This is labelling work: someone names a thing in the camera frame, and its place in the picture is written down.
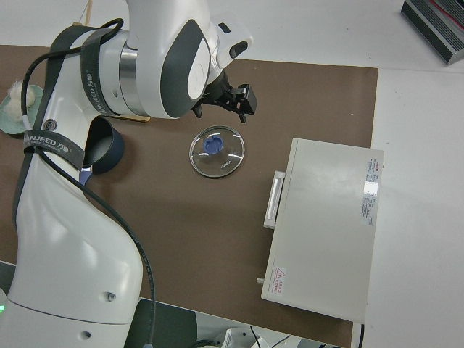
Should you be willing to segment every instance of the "white box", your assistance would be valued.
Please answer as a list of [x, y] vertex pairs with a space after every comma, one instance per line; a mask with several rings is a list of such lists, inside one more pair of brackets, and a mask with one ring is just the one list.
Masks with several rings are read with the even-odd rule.
[[383, 158], [293, 140], [263, 299], [364, 323]]

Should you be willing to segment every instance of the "black cable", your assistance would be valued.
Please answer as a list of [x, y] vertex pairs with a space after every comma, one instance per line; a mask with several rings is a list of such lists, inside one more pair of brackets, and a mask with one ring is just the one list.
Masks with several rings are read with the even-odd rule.
[[283, 341], [285, 341], [286, 339], [289, 339], [291, 335], [288, 335], [287, 337], [284, 337], [283, 339], [281, 339], [279, 342], [277, 342], [276, 344], [274, 344], [271, 348], [275, 348], [277, 347], [280, 343], [282, 343]]
[[197, 341], [195, 343], [193, 343], [190, 348], [200, 348], [200, 347], [204, 347], [204, 346], [214, 346], [215, 345], [215, 341], [210, 341], [210, 340], [207, 340], [207, 339], [202, 339], [200, 341]]
[[[101, 37], [101, 44], [108, 42], [108, 40], [112, 39], [117, 32], [123, 27], [124, 20], [122, 18], [116, 18], [114, 20], [110, 20], [109, 22], [103, 24], [100, 28], [108, 28], [112, 25], [116, 25], [110, 32], [106, 33]], [[56, 52], [49, 52], [47, 54], [41, 55], [39, 58], [34, 60], [34, 62], [29, 66], [28, 70], [26, 71], [25, 77], [22, 81], [22, 88], [21, 88], [21, 111], [23, 115], [28, 114], [28, 108], [26, 106], [26, 93], [28, 91], [28, 85], [30, 77], [32, 76], [33, 71], [37, 68], [37, 66], [43, 62], [45, 59], [55, 58], [55, 57], [63, 57], [68, 54], [76, 54], [79, 53], [81, 47], [75, 47], [72, 49], [67, 49], [63, 51], [56, 51]], [[100, 204], [109, 214], [113, 216], [114, 219], [124, 228], [127, 234], [131, 237], [134, 244], [137, 247], [139, 254], [144, 262], [146, 268], [146, 274], [148, 275], [149, 285], [150, 285], [150, 297], [151, 297], [151, 305], [150, 305], [150, 313], [152, 314], [149, 320], [149, 330], [147, 336], [147, 342], [152, 343], [154, 337], [154, 320], [155, 320], [155, 311], [156, 311], [156, 293], [154, 288], [154, 276], [152, 271], [152, 266], [150, 265], [150, 261], [146, 256], [145, 250], [142, 247], [140, 241], [138, 240], [136, 234], [133, 232], [132, 228], [126, 223], [121, 215], [119, 215], [116, 210], [114, 210], [109, 204], [107, 204], [102, 198], [96, 195], [93, 191], [79, 183], [79, 181], [75, 180], [72, 176], [58, 167], [53, 161], [51, 161], [41, 149], [36, 149], [36, 153], [40, 156], [40, 158], [49, 165], [53, 170], [59, 173], [63, 178], [67, 179], [71, 182], [74, 186], [78, 187], [82, 192], [89, 195], [95, 202]]]
[[[108, 28], [112, 25], [116, 25], [110, 32], [104, 34], [101, 37], [101, 44], [104, 44], [105, 42], [108, 42], [108, 40], [111, 40], [117, 32], [123, 27], [124, 25], [124, 20], [122, 18], [116, 18], [114, 20], [110, 20], [109, 22], [103, 24], [100, 28]], [[37, 68], [39, 64], [41, 64], [45, 59], [50, 59], [50, 58], [55, 58], [55, 57], [63, 57], [68, 54], [75, 54], [79, 53], [81, 50], [81, 47], [74, 47], [72, 49], [66, 49], [64, 51], [56, 51], [56, 52], [49, 52], [42, 54], [39, 58], [34, 60], [32, 64], [29, 66], [28, 70], [26, 71], [26, 74], [24, 76], [24, 79], [22, 80], [22, 88], [21, 88], [21, 112], [23, 115], [28, 114], [28, 108], [26, 106], [26, 93], [28, 91], [28, 86], [29, 86], [29, 80], [30, 77], [32, 76], [33, 71]]]
[[256, 343], [258, 343], [258, 347], [261, 348], [261, 344], [258, 342], [258, 338], [257, 338], [256, 334], [254, 333], [253, 326], [250, 325], [249, 328], [252, 330], [254, 340], [256, 341]]
[[364, 324], [361, 324], [360, 343], [357, 345], [357, 348], [361, 348], [363, 346], [363, 341], [364, 341]]

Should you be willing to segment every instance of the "white cable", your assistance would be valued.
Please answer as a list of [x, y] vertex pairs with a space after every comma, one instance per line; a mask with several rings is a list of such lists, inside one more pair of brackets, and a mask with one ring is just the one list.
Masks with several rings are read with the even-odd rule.
[[27, 115], [22, 116], [22, 124], [24, 125], [24, 128], [26, 128], [27, 131], [30, 131], [32, 129], [32, 126], [29, 122], [29, 117]]

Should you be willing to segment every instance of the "device handle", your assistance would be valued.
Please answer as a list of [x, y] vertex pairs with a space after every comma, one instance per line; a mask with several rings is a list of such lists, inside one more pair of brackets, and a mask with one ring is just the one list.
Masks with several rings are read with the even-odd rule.
[[281, 201], [281, 193], [285, 172], [275, 171], [273, 185], [270, 189], [268, 208], [264, 219], [264, 227], [274, 229], [276, 227], [278, 204]]

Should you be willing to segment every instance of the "white table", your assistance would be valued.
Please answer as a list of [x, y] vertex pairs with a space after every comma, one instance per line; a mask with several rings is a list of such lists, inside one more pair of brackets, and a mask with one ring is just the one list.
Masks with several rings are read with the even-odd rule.
[[[6, 0], [0, 44], [49, 46], [85, 3]], [[380, 68], [372, 147], [385, 168], [364, 347], [462, 345], [464, 61], [446, 66], [401, 0], [209, 3], [253, 32], [243, 58]], [[128, 18], [123, 0], [95, 1], [91, 24], [113, 17]]]

